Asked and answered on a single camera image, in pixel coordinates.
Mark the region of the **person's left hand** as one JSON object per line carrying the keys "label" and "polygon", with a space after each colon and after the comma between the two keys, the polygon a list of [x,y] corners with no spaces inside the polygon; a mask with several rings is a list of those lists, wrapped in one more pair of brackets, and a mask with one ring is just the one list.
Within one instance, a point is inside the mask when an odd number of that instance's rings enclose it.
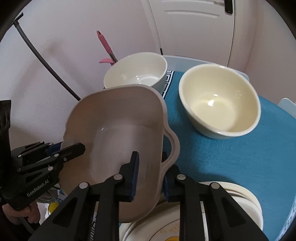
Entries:
{"label": "person's left hand", "polygon": [[9,204],[3,205],[2,209],[8,220],[15,225],[19,223],[20,217],[27,218],[29,223],[38,223],[41,218],[36,201],[32,202],[28,207],[21,211],[14,210]]}

